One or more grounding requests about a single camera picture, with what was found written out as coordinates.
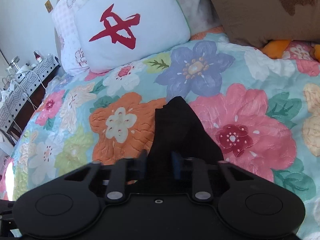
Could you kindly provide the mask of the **black garment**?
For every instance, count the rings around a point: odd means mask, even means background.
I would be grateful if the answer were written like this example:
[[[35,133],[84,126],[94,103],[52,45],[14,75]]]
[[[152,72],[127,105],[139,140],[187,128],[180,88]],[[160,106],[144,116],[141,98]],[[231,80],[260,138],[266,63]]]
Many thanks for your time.
[[[223,160],[223,153],[193,109],[177,96],[155,110],[155,136],[146,159],[147,191],[188,192],[192,173],[182,172],[183,160],[188,158],[215,165]]]

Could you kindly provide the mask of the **floral quilt bedspread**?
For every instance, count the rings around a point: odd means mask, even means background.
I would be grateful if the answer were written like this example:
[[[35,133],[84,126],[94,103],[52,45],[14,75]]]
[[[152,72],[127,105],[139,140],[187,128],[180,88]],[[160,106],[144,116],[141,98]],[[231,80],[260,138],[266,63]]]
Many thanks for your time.
[[[319,61],[292,41],[280,59],[213,29],[163,53],[94,74],[65,76],[40,98],[4,159],[1,198],[93,160],[112,164],[151,147],[155,109],[181,96],[223,158],[295,193],[302,239],[319,239]]]

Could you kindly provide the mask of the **patterned bedside table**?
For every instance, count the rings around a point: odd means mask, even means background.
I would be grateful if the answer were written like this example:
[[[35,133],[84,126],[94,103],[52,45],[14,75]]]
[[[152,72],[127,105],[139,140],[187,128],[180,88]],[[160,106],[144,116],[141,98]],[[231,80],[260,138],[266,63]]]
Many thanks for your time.
[[[31,116],[40,106],[47,85],[60,68],[59,60],[48,55],[32,70],[12,78],[13,90],[1,102],[1,130],[19,138]]]

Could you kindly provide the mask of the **white pillow red character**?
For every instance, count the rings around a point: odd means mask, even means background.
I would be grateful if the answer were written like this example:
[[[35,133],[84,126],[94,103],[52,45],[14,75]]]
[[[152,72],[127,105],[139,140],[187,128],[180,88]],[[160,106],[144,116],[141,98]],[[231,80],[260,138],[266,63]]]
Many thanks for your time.
[[[88,0],[74,22],[94,73],[164,52],[190,38],[177,0]]]

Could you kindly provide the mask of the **orange black plush toy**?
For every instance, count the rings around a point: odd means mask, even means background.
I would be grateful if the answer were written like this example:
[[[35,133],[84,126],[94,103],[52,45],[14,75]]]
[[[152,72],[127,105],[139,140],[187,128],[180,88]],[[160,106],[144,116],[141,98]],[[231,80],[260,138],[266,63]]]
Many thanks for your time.
[[[273,40],[260,50],[271,59],[280,59],[291,42],[291,40]],[[311,46],[311,57],[319,62],[319,43],[312,43]]]

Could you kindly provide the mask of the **pink floral pillow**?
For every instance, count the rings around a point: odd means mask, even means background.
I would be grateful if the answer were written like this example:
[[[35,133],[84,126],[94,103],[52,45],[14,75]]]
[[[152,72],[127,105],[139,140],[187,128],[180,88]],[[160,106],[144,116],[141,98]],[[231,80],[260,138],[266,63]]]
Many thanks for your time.
[[[88,0],[60,0],[52,13],[52,20],[61,43],[61,64],[64,71],[75,76],[89,69],[74,23],[75,13]],[[221,25],[210,0],[177,0],[188,22],[191,35]]]

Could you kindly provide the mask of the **brown cushion with emblem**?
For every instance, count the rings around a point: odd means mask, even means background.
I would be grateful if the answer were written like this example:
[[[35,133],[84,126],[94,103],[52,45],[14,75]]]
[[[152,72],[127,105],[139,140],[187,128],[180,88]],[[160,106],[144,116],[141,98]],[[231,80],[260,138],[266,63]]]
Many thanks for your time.
[[[319,0],[211,0],[232,43],[319,42]]]

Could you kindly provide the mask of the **small wall sticker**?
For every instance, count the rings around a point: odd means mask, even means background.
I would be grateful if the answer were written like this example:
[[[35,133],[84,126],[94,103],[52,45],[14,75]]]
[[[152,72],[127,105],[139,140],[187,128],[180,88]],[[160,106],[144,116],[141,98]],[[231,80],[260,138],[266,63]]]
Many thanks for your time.
[[[53,6],[52,6],[50,0],[47,0],[44,5],[45,5],[48,13],[50,13],[53,10]]]

